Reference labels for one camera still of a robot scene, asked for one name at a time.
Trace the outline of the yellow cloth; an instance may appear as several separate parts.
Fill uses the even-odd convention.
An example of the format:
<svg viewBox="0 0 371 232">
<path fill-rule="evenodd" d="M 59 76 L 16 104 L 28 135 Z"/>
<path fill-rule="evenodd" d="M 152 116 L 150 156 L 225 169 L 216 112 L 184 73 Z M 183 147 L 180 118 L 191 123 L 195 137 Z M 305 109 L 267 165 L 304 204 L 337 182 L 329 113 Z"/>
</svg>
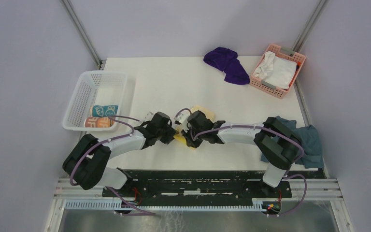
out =
<svg viewBox="0 0 371 232">
<path fill-rule="evenodd" d="M 194 105 L 191 109 L 189 108 L 184 108 L 184 109 L 181 109 L 179 112 L 176 113 L 175 117 L 181 113 L 190 113 L 190 115 L 197 111 L 197 110 L 200 110 L 202 112 L 205 113 L 206 117 L 209 118 L 212 122 L 214 122 L 214 119 L 215 119 L 215 113 L 202 107 L 202 106 L 199 106 L 199 105 Z M 186 145 L 186 141 L 185 141 L 185 138 L 181 135 L 181 131 L 182 130 L 185 130 L 187 131 L 187 128 L 186 128 L 186 124 L 185 125 L 176 125 L 174 124 L 174 129 L 177 130 L 177 134 L 174 136 L 174 139 L 184 145 Z"/>
</svg>

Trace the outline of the teal bunny pattern towel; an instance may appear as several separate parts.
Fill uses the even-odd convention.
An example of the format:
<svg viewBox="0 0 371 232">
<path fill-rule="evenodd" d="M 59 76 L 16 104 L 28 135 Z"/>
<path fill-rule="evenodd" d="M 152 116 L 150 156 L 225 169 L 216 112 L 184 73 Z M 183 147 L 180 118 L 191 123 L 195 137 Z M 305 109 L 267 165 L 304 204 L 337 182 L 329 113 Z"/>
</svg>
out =
<svg viewBox="0 0 371 232">
<path fill-rule="evenodd" d="M 117 115 L 118 105 L 94 105 L 90 112 L 93 117 L 110 117 Z"/>
</svg>

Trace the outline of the cream rabbit text towel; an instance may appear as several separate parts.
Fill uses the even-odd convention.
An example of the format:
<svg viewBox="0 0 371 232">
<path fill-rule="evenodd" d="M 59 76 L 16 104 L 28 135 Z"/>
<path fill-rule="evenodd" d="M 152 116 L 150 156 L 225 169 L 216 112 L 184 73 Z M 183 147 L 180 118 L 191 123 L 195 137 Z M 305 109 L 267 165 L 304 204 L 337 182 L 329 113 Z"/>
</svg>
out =
<svg viewBox="0 0 371 232">
<path fill-rule="evenodd" d="M 108 117 L 88 117 L 84 122 L 85 128 L 110 128 L 114 125 L 114 121 Z"/>
</svg>

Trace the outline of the white plastic basket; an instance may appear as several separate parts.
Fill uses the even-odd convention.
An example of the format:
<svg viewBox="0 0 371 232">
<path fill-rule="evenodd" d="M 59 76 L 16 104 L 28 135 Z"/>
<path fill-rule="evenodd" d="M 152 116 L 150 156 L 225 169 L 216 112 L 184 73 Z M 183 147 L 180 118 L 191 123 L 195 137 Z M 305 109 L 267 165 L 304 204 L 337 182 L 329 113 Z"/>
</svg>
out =
<svg viewBox="0 0 371 232">
<path fill-rule="evenodd" d="M 90 128 L 85 121 L 92 116 L 94 106 L 117 106 L 117 114 L 121 113 L 128 75 L 118 71 L 87 71 L 80 75 L 69 101 L 62 126 L 73 131 L 114 131 L 119 127 L 114 123 L 108 128 Z"/>
</svg>

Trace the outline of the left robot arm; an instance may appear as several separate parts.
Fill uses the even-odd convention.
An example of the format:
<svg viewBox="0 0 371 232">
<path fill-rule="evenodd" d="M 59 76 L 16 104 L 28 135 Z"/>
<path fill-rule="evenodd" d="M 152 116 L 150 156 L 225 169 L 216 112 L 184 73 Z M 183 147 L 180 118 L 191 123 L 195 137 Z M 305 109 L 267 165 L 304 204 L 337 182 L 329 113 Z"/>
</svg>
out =
<svg viewBox="0 0 371 232">
<path fill-rule="evenodd" d="M 108 168 L 108 161 L 131 151 L 146 149 L 158 141 L 168 145 L 177 134 L 170 117 L 157 112 L 150 120 L 131 126 L 126 134 L 102 141 L 90 133 L 84 135 L 64 160 L 62 169 L 69 175 L 72 186 L 84 190 L 96 185 L 112 187 L 120 196 L 126 197 L 133 189 L 130 176 L 119 168 Z"/>
</svg>

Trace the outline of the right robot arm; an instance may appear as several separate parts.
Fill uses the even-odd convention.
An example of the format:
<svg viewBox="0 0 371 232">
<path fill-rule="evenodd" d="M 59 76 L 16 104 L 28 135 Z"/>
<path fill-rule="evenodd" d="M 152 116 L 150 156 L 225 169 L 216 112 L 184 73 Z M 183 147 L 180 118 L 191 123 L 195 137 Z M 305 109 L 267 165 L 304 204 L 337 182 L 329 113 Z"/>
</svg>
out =
<svg viewBox="0 0 371 232">
<path fill-rule="evenodd" d="M 257 146 L 268 161 L 259 185 L 265 197 L 279 191 L 279 184 L 291 166 L 305 154 L 300 137 L 275 117 L 256 124 L 235 124 L 224 120 L 213 122 L 197 110 L 177 113 L 174 121 L 182 127 L 181 134 L 188 147 L 198 148 L 204 141 Z"/>
</svg>

